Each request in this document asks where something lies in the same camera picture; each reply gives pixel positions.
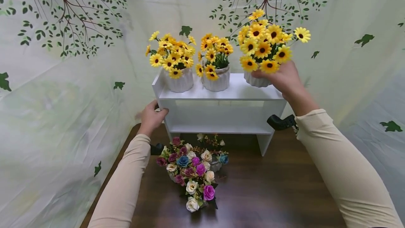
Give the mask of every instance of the magenta rose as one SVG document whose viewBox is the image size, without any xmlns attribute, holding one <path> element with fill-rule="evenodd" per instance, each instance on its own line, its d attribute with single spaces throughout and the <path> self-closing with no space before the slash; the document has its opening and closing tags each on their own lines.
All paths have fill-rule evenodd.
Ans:
<svg viewBox="0 0 405 228">
<path fill-rule="evenodd" d="M 179 137 L 173 137 L 173 141 L 172 141 L 173 145 L 178 146 L 180 145 L 180 138 Z"/>
<path fill-rule="evenodd" d="M 175 181 L 178 185 L 184 186 L 184 178 L 181 175 L 176 175 Z"/>
<path fill-rule="evenodd" d="M 167 165 L 167 162 L 166 162 L 165 158 L 158 158 L 158 159 L 156 159 L 156 163 L 157 163 L 159 166 L 166 166 L 166 165 Z"/>
<path fill-rule="evenodd" d="M 191 162 L 193 163 L 193 166 L 197 166 L 200 163 L 200 158 L 194 157 L 191 159 Z"/>
<path fill-rule="evenodd" d="M 176 154 L 176 153 L 172 153 L 172 154 L 170 154 L 170 156 L 169 156 L 169 158 L 168 158 L 168 161 L 169 161 L 170 163 L 176 162 L 176 158 L 177 158 L 177 154 Z"/>
<path fill-rule="evenodd" d="M 197 174 L 199 176 L 202 176 L 205 173 L 205 166 L 204 164 L 199 164 L 197 165 L 197 167 L 195 168 L 197 170 Z"/>
<path fill-rule="evenodd" d="M 215 189 L 211 185 L 206 185 L 204 187 L 204 200 L 205 201 L 211 201 L 214 199 L 215 196 Z"/>
</svg>

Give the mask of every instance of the shelf top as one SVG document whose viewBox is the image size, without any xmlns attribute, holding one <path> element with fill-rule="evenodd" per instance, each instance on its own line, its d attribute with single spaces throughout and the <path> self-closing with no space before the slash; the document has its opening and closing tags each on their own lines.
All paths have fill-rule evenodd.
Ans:
<svg viewBox="0 0 405 228">
<path fill-rule="evenodd" d="M 183 93 L 171 92 L 165 85 L 160 92 L 160 100 L 283 100 L 281 93 L 274 87 L 253 87 L 243 77 L 243 73 L 231 73 L 228 89 L 212 92 L 203 87 L 201 79 L 194 74 L 194 86 Z"/>
</svg>

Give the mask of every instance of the blue rose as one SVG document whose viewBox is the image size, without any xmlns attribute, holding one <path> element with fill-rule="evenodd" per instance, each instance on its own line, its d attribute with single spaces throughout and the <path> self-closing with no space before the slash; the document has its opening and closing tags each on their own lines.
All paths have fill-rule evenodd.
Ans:
<svg viewBox="0 0 405 228">
<path fill-rule="evenodd" d="M 181 156 L 178 161 L 177 164 L 179 167 L 187 167 L 188 165 L 188 157 L 187 156 Z"/>
<path fill-rule="evenodd" d="M 227 164 L 228 163 L 228 157 L 226 154 L 223 154 L 219 157 L 219 162 L 221 162 L 222 164 Z"/>
</svg>

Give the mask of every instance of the hand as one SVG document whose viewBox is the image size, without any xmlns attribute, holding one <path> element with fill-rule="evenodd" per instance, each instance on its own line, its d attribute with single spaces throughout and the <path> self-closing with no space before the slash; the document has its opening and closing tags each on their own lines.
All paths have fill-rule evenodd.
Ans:
<svg viewBox="0 0 405 228">
<path fill-rule="evenodd" d="M 158 101 L 154 100 L 143 109 L 141 113 L 141 127 L 137 134 L 145 134 L 150 137 L 152 132 L 162 124 L 162 121 L 169 113 L 169 110 L 164 108 L 160 112 L 157 112 L 155 111 L 157 104 Z"/>
</svg>

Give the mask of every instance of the beige sleeve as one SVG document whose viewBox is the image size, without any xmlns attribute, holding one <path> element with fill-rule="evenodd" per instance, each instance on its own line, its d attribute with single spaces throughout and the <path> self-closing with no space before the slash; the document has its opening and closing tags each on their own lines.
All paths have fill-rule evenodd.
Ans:
<svg viewBox="0 0 405 228">
<path fill-rule="evenodd" d="M 381 177 L 325 110 L 296 117 L 296 123 L 297 139 L 307 148 L 347 227 L 403 228 Z"/>
<path fill-rule="evenodd" d="M 149 162 L 150 138 L 137 135 L 107 183 L 88 228 L 127 228 L 131 225 L 142 174 Z"/>
</svg>

